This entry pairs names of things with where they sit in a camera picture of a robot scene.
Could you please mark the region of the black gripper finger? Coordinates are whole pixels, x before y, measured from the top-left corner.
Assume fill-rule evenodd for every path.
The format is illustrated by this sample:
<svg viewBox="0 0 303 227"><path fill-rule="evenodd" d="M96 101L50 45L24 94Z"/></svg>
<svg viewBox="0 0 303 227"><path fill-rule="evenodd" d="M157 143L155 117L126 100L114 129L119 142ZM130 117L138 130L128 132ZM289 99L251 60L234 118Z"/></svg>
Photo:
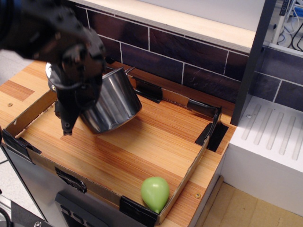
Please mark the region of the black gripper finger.
<svg viewBox="0 0 303 227"><path fill-rule="evenodd" d="M102 78L90 78L70 86L55 85L56 115L61 119L64 135L72 135L76 120L82 112L93 107L100 96Z"/></svg>

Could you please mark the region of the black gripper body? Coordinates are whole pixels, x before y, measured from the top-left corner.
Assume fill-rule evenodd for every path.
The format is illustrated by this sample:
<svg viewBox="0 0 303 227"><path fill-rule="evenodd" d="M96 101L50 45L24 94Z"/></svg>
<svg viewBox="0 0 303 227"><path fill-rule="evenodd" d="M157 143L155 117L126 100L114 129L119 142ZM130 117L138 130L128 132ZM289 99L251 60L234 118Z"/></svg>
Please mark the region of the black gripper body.
<svg viewBox="0 0 303 227"><path fill-rule="evenodd" d="M104 45L97 33L59 0L14 1L14 51L25 59L56 64L65 86L102 78Z"/></svg>

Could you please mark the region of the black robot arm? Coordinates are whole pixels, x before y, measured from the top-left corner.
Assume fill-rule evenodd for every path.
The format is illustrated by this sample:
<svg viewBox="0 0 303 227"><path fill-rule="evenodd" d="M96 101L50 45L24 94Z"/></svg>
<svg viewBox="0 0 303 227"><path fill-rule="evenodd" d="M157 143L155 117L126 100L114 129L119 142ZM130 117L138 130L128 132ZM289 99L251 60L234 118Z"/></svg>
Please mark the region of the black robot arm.
<svg viewBox="0 0 303 227"><path fill-rule="evenodd" d="M57 96L55 112L63 133L70 135L79 115L100 96L106 61L98 34L58 0L3 0L0 47L47 63L49 87Z"/></svg>

